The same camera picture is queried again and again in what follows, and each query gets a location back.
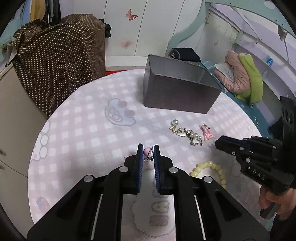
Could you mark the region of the pink doll charm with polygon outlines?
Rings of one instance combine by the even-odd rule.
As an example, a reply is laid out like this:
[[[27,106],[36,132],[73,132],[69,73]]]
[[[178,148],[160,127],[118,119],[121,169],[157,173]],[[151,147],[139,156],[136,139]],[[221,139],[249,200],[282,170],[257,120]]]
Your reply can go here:
[[[214,138],[211,128],[209,126],[207,126],[206,124],[201,125],[200,129],[203,132],[204,141],[208,141],[208,140]]]

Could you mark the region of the brown polka dot cover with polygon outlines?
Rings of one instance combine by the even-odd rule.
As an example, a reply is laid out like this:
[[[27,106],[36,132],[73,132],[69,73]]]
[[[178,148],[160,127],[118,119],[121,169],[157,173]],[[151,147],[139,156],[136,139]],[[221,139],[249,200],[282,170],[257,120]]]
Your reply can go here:
[[[105,36],[105,22],[92,14],[68,15],[53,26],[36,19],[14,33],[14,69],[46,117],[79,87],[106,75]]]

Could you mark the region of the green and pink quilt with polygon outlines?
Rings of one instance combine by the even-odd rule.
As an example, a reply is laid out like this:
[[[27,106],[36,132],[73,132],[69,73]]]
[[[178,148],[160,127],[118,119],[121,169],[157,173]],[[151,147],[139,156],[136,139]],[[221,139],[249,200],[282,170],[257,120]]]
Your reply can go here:
[[[224,85],[225,89],[232,93],[240,101],[249,106],[257,104],[263,98],[263,79],[256,68],[250,54],[228,51],[224,62],[227,62],[233,70],[234,82],[224,76],[214,67],[213,74]]]

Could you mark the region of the hanging clothes row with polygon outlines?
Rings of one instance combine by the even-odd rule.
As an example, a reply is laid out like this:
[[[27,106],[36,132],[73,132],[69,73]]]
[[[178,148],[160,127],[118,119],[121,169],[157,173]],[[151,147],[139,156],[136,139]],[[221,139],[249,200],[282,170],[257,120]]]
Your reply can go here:
[[[61,8],[59,0],[32,0],[30,5],[30,20],[40,19],[51,25],[60,23]]]

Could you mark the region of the red stool white top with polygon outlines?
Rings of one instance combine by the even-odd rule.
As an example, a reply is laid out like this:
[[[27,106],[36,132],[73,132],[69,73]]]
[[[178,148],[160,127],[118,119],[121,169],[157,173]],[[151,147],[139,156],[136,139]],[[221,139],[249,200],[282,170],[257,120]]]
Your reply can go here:
[[[144,69],[147,63],[147,57],[143,56],[106,56],[106,74],[133,70]]]

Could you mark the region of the white pillow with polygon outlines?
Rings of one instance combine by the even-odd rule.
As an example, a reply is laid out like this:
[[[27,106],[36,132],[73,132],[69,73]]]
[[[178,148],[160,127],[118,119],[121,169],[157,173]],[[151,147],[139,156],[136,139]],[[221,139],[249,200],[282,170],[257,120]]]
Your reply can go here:
[[[224,76],[234,82],[233,70],[227,62],[215,64],[214,67],[219,70]]]

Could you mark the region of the folded dark clothes stack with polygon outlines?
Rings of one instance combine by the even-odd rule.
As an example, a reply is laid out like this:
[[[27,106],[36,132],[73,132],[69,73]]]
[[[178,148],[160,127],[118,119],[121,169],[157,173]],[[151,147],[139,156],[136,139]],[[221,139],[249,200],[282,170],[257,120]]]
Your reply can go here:
[[[201,62],[199,55],[192,48],[173,48],[170,51],[169,58],[186,62]]]

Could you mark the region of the black garment behind cover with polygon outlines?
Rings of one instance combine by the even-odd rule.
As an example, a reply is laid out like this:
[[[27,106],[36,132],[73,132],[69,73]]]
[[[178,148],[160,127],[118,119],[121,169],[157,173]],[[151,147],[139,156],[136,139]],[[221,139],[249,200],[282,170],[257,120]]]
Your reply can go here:
[[[104,21],[104,19],[100,19],[102,23],[105,25],[105,38],[110,38],[111,37],[111,26]]]

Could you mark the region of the white wardrobe doors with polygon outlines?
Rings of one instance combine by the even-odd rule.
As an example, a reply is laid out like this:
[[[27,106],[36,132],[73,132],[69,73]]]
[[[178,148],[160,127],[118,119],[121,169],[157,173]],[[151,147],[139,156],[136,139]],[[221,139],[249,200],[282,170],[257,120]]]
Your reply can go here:
[[[164,56],[170,39],[195,20],[201,1],[104,1],[111,25],[107,56]]]

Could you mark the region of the silver heart pearl charm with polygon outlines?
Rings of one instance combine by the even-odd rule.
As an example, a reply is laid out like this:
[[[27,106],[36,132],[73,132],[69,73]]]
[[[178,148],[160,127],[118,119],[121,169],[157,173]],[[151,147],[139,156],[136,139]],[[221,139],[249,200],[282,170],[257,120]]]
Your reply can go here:
[[[171,130],[172,133],[179,137],[188,138],[189,144],[191,146],[203,145],[202,137],[191,129],[180,127],[179,121],[177,119],[171,121],[171,126],[169,127],[169,130]]]

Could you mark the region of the grey metal tin box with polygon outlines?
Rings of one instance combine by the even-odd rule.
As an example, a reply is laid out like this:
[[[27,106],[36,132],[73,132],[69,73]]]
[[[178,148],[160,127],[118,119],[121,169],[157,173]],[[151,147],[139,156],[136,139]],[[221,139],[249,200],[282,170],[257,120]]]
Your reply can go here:
[[[144,106],[207,114],[222,88],[203,66],[149,55],[144,72]]]

